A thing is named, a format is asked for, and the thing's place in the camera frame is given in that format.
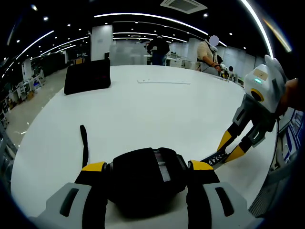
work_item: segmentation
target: white table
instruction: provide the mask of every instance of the white table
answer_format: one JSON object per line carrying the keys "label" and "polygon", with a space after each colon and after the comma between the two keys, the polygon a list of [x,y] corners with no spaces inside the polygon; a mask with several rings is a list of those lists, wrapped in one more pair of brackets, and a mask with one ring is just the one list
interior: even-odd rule
{"label": "white table", "polygon": [[[137,80],[186,81],[190,84],[137,83]],[[218,147],[240,106],[243,88],[232,82],[193,70],[126,65],[111,67],[108,89],[65,96],[58,92],[37,115],[18,150],[12,172],[11,191],[27,216],[38,216],[46,200],[81,170],[83,144],[80,125],[87,129],[89,163],[112,162],[123,153],[146,147],[167,147],[190,159],[201,160]],[[276,129],[247,154],[216,173],[248,201],[263,185],[271,164]],[[241,140],[235,141],[228,150]],[[107,228],[187,228],[186,191],[177,196],[173,216],[148,220],[119,217],[107,206]]]}

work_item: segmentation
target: person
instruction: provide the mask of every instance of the person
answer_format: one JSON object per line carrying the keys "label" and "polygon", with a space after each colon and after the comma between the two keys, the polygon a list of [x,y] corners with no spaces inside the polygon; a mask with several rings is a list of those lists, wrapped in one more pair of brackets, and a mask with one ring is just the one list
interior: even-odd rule
{"label": "person", "polygon": [[147,46],[147,52],[152,53],[153,65],[165,65],[166,54],[170,51],[168,43],[163,40],[163,37],[158,36],[153,39]]}
{"label": "person", "polygon": [[229,67],[229,76],[230,76],[230,79],[233,82],[236,82],[237,77],[236,77],[236,74],[233,72],[233,67],[232,66]]}
{"label": "person", "polygon": [[197,48],[196,70],[218,76],[221,67],[217,60],[217,51],[207,40],[200,42]]}

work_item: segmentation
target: ceiling light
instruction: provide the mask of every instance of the ceiling light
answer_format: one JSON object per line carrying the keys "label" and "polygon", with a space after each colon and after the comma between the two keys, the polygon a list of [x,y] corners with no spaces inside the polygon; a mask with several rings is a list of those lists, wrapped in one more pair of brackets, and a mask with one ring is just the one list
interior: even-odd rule
{"label": "ceiling light", "polygon": [[[118,37],[114,38],[115,39],[138,39],[137,37]],[[151,38],[141,38],[141,40],[152,40]]]}
{"label": "ceiling light", "polygon": [[264,30],[264,27],[261,23],[261,21],[259,20],[259,18],[257,17],[255,11],[252,9],[252,7],[250,6],[250,4],[246,1],[246,0],[240,0],[244,5],[245,7],[249,10],[249,12],[251,13],[252,17],[254,18],[254,20],[256,21],[256,24],[258,25],[261,33],[263,34],[263,37],[264,37],[264,40],[265,40],[265,43],[267,45],[267,48],[269,50],[269,55],[270,57],[273,59],[273,52],[272,52],[272,48],[271,48],[271,44],[269,42],[269,39],[268,39],[268,36],[266,34],[266,31]]}
{"label": "ceiling light", "polygon": [[114,32],[113,34],[143,34],[143,35],[158,36],[157,34],[153,34],[153,33],[144,33],[144,32]]}
{"label": "ceiling light", "polygon": [[24,54],[32,45],[34,45],[35,43],[37,43],[38,41],[40,41],[42,38],[48,36],[49,34],[53,33],[54,30],[52,30],[51,32],[48,32],[47,34],[43,35],[42,37],[40,37],[39,39],[37,39],[36,41],[34,41],[32,44],[30,44],[25,50],[22,51],[22,53],[19,54],[19,56],[16,57],[16,59],[18,59],[22,54]]}
{"label": "ceiling light", "polygon": [[219,41],[220,44],[222,44],[224,47],[227,47],[226,44],[224,44],[223,42]]}
{"label": "ceiling light", "polygon": [[79,40],[82,40],[82,39],[85,39],[85,38],[89,38],[89,36],[88,36],[88,37],[81,37],[81,38],[79,38],[79,39],[75,39],[75,40],[73,40],[73,41],[66,42],[66,43],[64,43],[64,44],[60,44],[60,45],[58,45],[58,46],[56,46],[56,47],[54,47],[54,48],[51,48],[50,50],[47,50],[46,52],[44,52],[44,53],[41,54],[40,56],[46,54],[47,52],[49,52],[49,51],[51,51],[51,50],[53,50],[53,49],[57,49],[58,47],[61,47],[61,46],[65,45],[65,44],[68,44],[68,43],[71,43],[71,42],[75,42],[75,41],[79,41]]}
{"label": "ceiling light", "polygon": [[72,46],[66,47],[66,48],[64,48],[64,49],[58,50],[57,52],[62,52],[63,50],[72,48],[72,47],[74,47],[74,46],[76,46],[76,45],[72,45]]}
{"label": "ceiling light", "polygon": [[33,10],[35,10],[35,11],[38,10],[37,7],[36,7],[34,4],[31,5],[31,8],[32,8]]}
{"label": "ceiling light", "polygon": [[204,33],[205,35],[208,35],[208,33],[194,27],[194,26],[191,26],[189,24],[186,24],[182,21],[178,21],[178,20],[175,20],[175,19],[171,19],[171,18],[167,18],[167,17],[162,17],[162,16],[157,16],[157,15],[153,15],[153,14],[147,14],[147,13],[107,13],[107,14],[101,14],[101,15],[95,15],[94,17],[95,18],[98,18],[98,17],[105,17],[105,16],[114,16],[114,15],[136,15],[136,16],[147,16],[147,17],[153,17],[153,18],[160,18],[160,19],[164,19],[164,20],[168,20],[168,21],[172,21],[172,22],[175,22],[175,23],[178,23],[178,24],[181,24],[181,25],[184,25],[184,26],[187,26],[189,28],[192,28],[194,30],[197,30],[199,32],[202,32]]}
{"label": "ceiling light", "polygon": [[184,41],[184,40],[181,40],[181,39],[178,39],[178,38],[174,38],[174,37],[168,37],[168,36],[163,36],[163,37],[171,38],[171,39],[178,40],[178,41],[181,41],[181,42],[187,42],[187,41]]}

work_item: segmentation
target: black object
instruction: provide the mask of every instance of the black object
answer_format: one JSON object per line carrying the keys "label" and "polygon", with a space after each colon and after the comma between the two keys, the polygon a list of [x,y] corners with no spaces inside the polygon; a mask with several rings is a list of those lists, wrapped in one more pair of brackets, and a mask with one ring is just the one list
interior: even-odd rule
{"label": "black object", "polygon": [[82,152],[82,168],[88,164],[89,150],[88,150],[88,139],[87,131],[84,125],[80,126],[82,143],[84,144],[84,150]]}
{"label": "black object", "polygon": [[64,93],[103,89],[110,84],[110,61],[91,61],[68,67]]}
{"label": "black object", "polygon": [[167,148],[116,157],[106,167],[108,199],[129,216],[155,214],[186,186],[187,166]]}
{"label": "black object", "polygon": [[186,195],[189,229],[212,228],[210,202],[203,185],[218,182],[219,179],[214,170],[194,170],[192,163],[189,162]]}

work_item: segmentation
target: white wall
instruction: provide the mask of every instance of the white wall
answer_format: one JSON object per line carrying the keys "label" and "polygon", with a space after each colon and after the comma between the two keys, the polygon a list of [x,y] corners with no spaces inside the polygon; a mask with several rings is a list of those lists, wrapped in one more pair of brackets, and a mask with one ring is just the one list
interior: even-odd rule
{"label": "white wall", "polygon": [[103,25],[92,28],[91,61],[104,59],[105,53],[110,51],[112,34],[112,25]]}
{"label": "white wall", "polygon": [[246,53],[246,57],[244,60],[244,69],[243,74],[240,76],[244,78],[250,71],[254,69],[255,57]]}
{"label": "white wall", "polygon": [[185,42],[183,42],[183,43],[173,42],[169,46],[170,46],[170,52],[175,52],[179,56],[187,58],[188,49],[189,49],[188,42],[187,43],[185,43]]}
{"label": "white wall", "polygon": [[265,64],[265,59],[263,57],[256,56],[254,68],[259,66],[260,64]]}
{"label": "white wall", "polygon": [[26,81],[32,77],[31,59],[28,58],[22,63],[22,76],[23,80]]}

